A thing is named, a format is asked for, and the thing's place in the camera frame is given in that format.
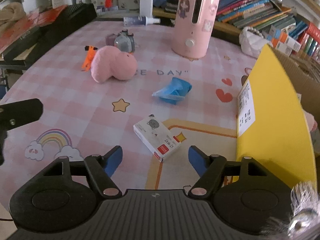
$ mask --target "cable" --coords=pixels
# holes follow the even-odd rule
[[[0,218],[0,221],[13,221],[13,219]]]

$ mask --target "white handbag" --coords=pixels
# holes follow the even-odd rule
[[[263,35],[253,27],[244,27],[239,35],[241,50],[244,54],[258,58],[265,44],[270,44],[271,41],[263,38]]]

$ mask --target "beige cloth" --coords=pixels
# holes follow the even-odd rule
[[[4,6],[0,11],[0,35],[25,16],[26,13],[21,3],[12,2]]]

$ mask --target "screw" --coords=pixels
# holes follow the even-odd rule
[[[191,193],[193,195],[197,195],[197,196],[202,196],[205,195],[207,193],[207,190],[205,188],[202,187],[195,187],[191,190]]]
[[[104,195],[107,195],[107,196],[115,196],[115,195],[119,194],[119,190],[117,188],[110,187],[110,188],[106,188],[103,191],[103,193],[104,193]]]

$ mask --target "blue cloth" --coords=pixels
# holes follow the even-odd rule
[[[159,97],[161,100],[176,105],[178,101],[184,100],[192,85],[180,78],[173,77],[170,84],[154,92],[152,96]]]

